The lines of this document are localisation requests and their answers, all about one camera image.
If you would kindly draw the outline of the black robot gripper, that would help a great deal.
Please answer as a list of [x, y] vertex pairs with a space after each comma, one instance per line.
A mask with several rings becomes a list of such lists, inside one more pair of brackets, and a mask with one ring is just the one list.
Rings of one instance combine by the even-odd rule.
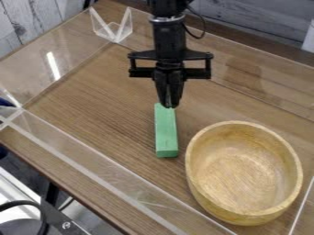
[[[129, 54], [129, 76], [154, 78], [160, 103], [165, 107], [180, 106], [185, 81], [212, 78], [214, 54], [188, 47], [186, 16], [150, 17], [154, 32], [153, 50]], [[170, 76], [172, 97], [168, 75]]]

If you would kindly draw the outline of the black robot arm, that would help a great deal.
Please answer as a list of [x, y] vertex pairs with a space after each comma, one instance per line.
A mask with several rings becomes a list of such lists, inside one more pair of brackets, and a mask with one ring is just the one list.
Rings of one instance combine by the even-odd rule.
[[192, 8], [194, 0], [148, 0], [152, 9], [150, 23], [154, 31], [153, 50], [133, 51], [129, 54], [129, 76], [152, 78], [157, 85], [160, 103], [166, 108], [177, 108], [185, 90], [188, 79], [212, 78], [212, 60], [214, 54], [192, 50], [188, 47], [188, 34], [194, 35], [186, 26], [185, 11], [193, 12], [202, 20], [204, 17]]

